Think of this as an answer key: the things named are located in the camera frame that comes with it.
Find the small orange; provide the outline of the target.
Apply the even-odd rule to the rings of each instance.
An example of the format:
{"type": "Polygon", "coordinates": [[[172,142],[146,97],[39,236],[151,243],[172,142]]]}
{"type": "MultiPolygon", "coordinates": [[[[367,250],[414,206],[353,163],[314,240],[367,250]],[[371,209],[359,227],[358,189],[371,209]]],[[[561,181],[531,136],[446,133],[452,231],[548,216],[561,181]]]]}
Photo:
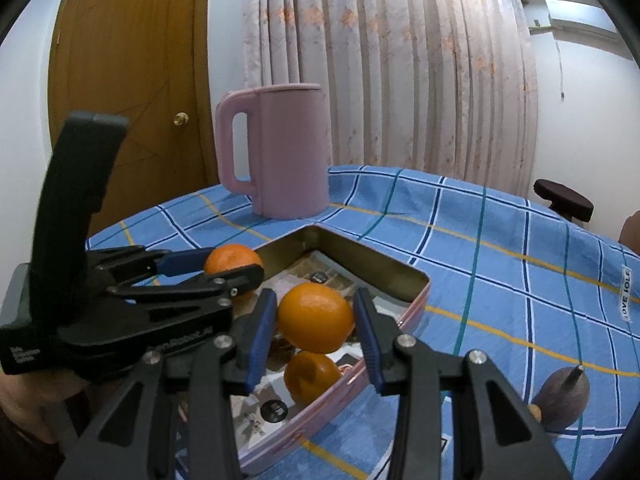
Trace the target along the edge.
{"type": "Polygon", "coordinates": [[[210,252],[205,260],[203,271],[206,275],[213,275],[252,264],[264,265],[262,258],[253,249],[241,244],[225,244],[210,252]]]}

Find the purple onion-shaped fruit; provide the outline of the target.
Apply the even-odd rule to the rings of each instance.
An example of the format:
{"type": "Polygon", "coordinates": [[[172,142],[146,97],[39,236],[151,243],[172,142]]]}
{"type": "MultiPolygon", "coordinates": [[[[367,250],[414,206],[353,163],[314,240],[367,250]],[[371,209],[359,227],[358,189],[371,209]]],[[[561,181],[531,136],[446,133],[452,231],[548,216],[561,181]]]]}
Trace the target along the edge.
{"type": "Polygon", "coordinates": [[[590,382],[582,365],[553,372],[534,396],[541,408],[541,426],[560,432],[580,419],[590,399],[590,382]]]}

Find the large orange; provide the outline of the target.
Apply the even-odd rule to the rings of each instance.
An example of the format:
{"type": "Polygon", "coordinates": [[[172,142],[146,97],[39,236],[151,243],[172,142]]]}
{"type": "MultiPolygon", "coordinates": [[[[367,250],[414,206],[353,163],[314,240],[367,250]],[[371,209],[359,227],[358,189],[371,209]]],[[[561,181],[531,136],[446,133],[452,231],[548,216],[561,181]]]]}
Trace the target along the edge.
{"type": "Polygon", "coordinates": [[[280,300],[278,329],[294,347],[329,354],[345,343],[355,326],[352,307],[334,289],[317,283],[294,286],[280,300]]]}

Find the small tan round fruit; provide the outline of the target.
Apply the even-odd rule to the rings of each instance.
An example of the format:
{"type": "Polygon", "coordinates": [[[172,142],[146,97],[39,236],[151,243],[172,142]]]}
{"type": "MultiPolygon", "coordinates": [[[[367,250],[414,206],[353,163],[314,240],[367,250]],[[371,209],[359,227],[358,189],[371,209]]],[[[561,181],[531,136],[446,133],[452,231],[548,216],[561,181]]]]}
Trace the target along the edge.
{"type": "Polygon", "coordinates": [[[541,413],[541,408],[538,405],[531,403],[528,406],[528,410],[529,410],[529,413],[532,414],[536,422],[541,422],[542,413],[541,413]]]}

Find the dark brown fruit front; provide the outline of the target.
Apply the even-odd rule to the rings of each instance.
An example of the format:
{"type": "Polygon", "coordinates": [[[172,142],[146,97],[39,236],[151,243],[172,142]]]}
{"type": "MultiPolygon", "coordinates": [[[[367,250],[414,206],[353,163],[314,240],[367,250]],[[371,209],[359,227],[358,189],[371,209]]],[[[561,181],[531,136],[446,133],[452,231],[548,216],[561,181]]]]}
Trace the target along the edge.
{"type": "Polygon", "coordinates": [[[273,338],[270,344],[269,357],[279,362],[288,362],[294,356],[296,348],[285,338],[273,338]]]}

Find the brass door knob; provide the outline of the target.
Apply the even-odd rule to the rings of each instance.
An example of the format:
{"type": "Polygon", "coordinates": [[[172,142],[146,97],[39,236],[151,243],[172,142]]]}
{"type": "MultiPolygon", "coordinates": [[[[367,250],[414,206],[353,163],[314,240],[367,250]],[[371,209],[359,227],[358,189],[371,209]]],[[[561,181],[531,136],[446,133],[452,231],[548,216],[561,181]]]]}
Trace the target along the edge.
{"type": "Polygon", "coordinates": [[[187,125],[190,122],[190,117],[186,112],[179,112],[175,114],[174,117],[174,125],[177,127],[182,127],[187,125]]]}

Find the blue checked tablecloth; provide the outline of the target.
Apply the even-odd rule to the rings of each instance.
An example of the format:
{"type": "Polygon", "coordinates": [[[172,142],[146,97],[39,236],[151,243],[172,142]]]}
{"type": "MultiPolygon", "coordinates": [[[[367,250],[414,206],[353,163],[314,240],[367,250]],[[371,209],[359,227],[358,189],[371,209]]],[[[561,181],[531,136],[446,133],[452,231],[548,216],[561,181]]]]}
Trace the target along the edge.
{"type": "MultiPolygon", "coordinates": [[[[554,444],[574,479],[591,479],[639,403],[639,256],[525,198],[434,174],[343,166],[329,184],[330,206],[310,219],[260,218],[218,185],[120,220],[87,248],[256,248],[311,223],[358,240],[430,277],[421,340],[484,350],[527,402],[552,372],[582,363],[588,406],[554,444]],[[631,322],[618,307],[629,272],[631,322]]],[[[396,410],[367,386],[255,479],[383,479],[396,410]]]]}

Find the pink plastic pitcher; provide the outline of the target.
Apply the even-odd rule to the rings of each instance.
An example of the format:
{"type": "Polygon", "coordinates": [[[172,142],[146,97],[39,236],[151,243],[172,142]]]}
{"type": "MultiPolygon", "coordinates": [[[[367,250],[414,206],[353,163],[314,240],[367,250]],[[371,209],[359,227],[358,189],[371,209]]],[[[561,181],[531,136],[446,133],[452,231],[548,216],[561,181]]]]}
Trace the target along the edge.
{"type": "Polygon", "coordinates": [[[318,84],[274,84],[227,93],[216,107],[220,183],[247,195],[258,216],[312,217],[329,205],[329,122],[318,84]],[[233,119],[246,116],[248,178],[235,175],[233,119]]]}

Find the brown wooden door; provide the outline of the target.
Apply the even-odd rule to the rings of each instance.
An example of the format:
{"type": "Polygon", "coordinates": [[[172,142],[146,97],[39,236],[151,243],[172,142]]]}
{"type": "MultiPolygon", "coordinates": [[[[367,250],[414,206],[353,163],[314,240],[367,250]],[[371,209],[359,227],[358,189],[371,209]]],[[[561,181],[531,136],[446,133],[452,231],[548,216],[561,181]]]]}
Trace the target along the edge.
{"type": "Polygon", "coordinates": [[[49,62],[50,135],[72,110],[130,122],[91,234],[218,181],[206,3],[61,2],[49,62]],[[174,125],[179,112],[190,117],[182,127],[174,125]]]}

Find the brown wooden chair back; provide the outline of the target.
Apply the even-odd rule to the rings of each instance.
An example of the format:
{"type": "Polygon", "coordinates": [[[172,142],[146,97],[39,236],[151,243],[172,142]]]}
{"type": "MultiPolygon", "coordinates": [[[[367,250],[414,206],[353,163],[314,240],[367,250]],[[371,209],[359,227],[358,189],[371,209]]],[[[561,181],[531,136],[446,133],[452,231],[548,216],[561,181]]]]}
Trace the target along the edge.
{"type": "Polygon", "coordinates": [[[640,210],[626,219],[618,241],[636,255],[640,255],[640,210]]]}

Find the dark round stool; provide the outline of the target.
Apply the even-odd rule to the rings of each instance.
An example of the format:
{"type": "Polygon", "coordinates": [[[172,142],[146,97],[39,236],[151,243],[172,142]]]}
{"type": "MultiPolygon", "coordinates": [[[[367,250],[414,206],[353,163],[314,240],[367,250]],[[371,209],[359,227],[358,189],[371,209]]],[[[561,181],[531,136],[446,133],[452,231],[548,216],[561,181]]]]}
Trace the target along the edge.
{"type": "Polygon", "coordinates": [[[534,192],[550,202],[549,208],[568,221],[588,223],[593,215],[593,203],[587,197],[559,182],[537,179],[534,192]]]}

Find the pink floral curtain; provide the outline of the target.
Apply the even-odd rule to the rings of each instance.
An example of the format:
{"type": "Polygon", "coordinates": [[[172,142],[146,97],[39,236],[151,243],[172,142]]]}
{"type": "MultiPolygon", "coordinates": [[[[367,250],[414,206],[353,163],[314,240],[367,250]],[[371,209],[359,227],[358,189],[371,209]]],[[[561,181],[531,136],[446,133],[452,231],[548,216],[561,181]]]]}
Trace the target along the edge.
{"type": "Polygon", "coordinates": [[[536,62],[523,0],[244,0],[245,80],[320,84],[331,162],[527,193],[536,62]]]}

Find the white air conditioner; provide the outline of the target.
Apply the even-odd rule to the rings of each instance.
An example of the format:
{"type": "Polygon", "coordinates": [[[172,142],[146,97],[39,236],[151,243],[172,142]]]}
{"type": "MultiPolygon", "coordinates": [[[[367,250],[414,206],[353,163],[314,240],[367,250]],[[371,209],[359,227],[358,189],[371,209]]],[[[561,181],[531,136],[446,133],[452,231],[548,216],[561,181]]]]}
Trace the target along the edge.
{"type": "Polygon", "coordinates": [[[532,34],[559,32],[563,35],[579,35],[617,42],[620,40],[613,21],[598,6],[570,0],[546,0],[548,25],[529,26],[532,34]]]}

